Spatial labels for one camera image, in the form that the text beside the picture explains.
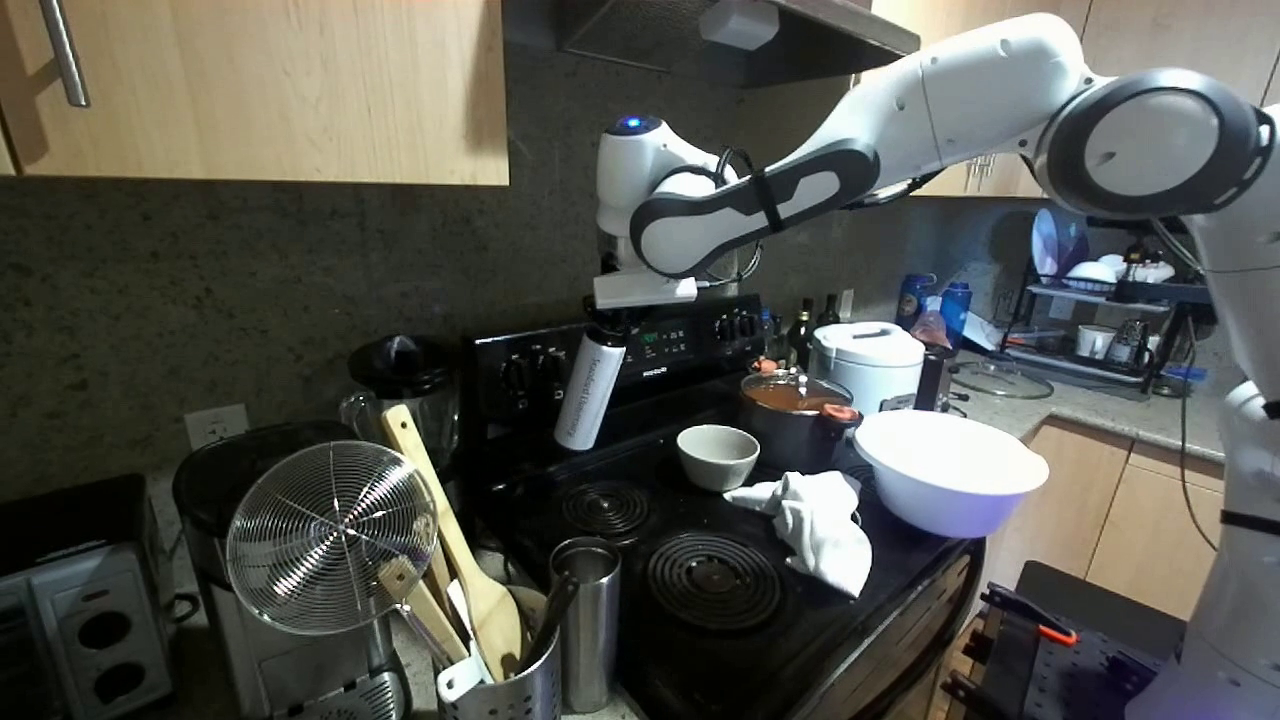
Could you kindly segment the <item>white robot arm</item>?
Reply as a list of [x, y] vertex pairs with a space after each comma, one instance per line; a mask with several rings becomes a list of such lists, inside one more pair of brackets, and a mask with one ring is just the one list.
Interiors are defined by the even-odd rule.
[[1101, 75], [1078, 29], [1030, 11], [893, 60], [790, 156], [739, 173], [657, 117], [598, 143], [604, 310], [686, 304], [733, 248], [830, 210], [898, 201], [1015, 154], [1064, 210], [1194, 233], [1241, 385], [1226, 396], [1222, 547], [1181, 651], [1133, 720], [1280, 720], [1280, 137], [1278, 117], [1194, 70]]

